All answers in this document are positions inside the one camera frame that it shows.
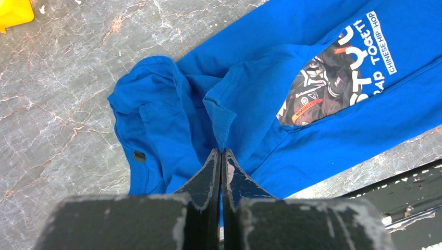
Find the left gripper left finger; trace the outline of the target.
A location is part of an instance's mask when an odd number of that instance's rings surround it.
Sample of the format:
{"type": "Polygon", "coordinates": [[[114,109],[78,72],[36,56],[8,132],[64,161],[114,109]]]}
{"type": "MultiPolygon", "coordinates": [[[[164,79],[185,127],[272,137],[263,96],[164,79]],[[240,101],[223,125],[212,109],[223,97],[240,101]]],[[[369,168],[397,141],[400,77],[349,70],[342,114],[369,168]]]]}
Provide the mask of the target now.
{"type": "Polygon", "coordinates": [[[35,249],[218,249],[221,154],[171,194],[62,200],[35,249]]]}

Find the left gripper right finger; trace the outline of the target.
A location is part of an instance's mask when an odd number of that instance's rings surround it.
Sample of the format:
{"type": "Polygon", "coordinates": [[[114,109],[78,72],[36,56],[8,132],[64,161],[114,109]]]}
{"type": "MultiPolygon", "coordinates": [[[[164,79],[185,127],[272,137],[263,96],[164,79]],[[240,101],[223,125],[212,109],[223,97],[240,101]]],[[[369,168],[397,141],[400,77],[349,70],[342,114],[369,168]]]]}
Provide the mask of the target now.
{"type": "Polygon", "coordinates": [[[222,153],[225,249],[395,249],[361,199],[277,199],[222,153]]]}

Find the blue printed t-shirt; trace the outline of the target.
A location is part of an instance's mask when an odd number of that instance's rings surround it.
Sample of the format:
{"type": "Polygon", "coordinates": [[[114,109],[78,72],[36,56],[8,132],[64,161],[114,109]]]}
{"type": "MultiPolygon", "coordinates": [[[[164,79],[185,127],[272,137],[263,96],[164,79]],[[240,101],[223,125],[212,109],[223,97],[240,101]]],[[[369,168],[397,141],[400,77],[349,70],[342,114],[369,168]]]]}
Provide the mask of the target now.
{"type": "Polygon", "coordinates": [[[269,1],[108,97],[130,194],[172,193],[214,148],[278,198],[441,124],[441,1],[269,1]]]}

